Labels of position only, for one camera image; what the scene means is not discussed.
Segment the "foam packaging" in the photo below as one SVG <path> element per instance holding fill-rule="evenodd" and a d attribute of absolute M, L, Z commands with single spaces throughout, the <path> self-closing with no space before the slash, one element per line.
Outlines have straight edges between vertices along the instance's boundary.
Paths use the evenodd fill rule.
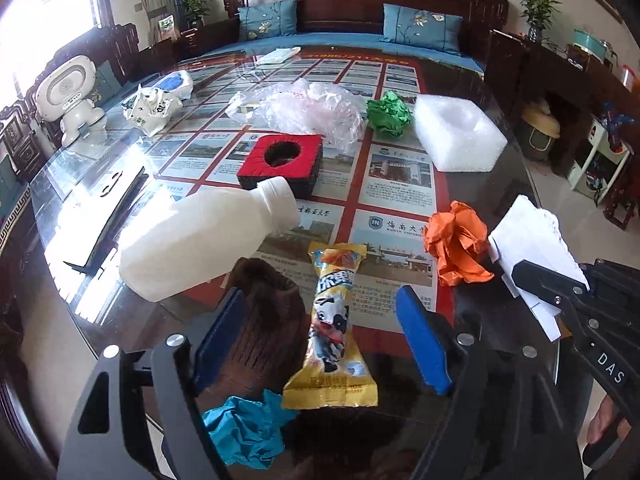
<path fill-rule="evenodd" d="M 418 95 L 415 134 L 437 170 L 491 171 L 507 139 L 473 102 L 456 97 Z"/>

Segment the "plastic bottle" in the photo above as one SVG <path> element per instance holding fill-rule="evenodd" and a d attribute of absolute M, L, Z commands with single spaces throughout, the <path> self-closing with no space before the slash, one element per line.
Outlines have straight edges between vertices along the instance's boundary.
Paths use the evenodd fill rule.
<path fill-rule="evenodd" d="M 147 301 L 164 300 L 229 272 L 268 234 L 300 223 L 284 177 L 256 189 L 202 187 L 172 206 L 172 215 L 122 251 L 120 277 Z"/>

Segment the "orange crumpled paper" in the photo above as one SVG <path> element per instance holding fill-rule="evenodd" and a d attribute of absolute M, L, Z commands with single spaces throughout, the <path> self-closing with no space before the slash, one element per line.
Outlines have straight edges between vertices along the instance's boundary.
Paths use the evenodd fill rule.
<path fill-rule="evenodd" d="M 451 202 L 451 211 L 436 213 L 422 240 L 424 249 L 438 259 L 442 285 L 488 282 L 494 276 L 476 259 L 489 247 L 487 228 L 476 212 L 462 202 Z"/>

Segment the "green plant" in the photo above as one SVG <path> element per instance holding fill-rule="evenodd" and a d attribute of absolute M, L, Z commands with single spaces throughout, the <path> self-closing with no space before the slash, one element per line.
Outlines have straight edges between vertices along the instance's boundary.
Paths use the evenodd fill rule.
<path fill-rule="evenodd" d="M 521 16 L 527 19 L 529 27 L 545 30 L 551 26 L 554 13 L 558 10 L 556 5 L 561 5 L 557 0 L 521 0 L 524 7 Z"/>
<path fill-rule="evenodd" d="M 197 22 L 209 14 L 209 6 L 205 0 L 184 0 L 183 5 L 190 22 Z"/>

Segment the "green crumpled paper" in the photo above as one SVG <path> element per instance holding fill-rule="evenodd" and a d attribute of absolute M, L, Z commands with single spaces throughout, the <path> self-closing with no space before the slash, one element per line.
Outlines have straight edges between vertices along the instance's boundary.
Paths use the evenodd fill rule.
<path fill-rule="evenodd" d="M 367 118 L 377 132 L 400 137 L 411 122 L 411 112 L 391 90 L 378 101 L 367 101 Z"/>

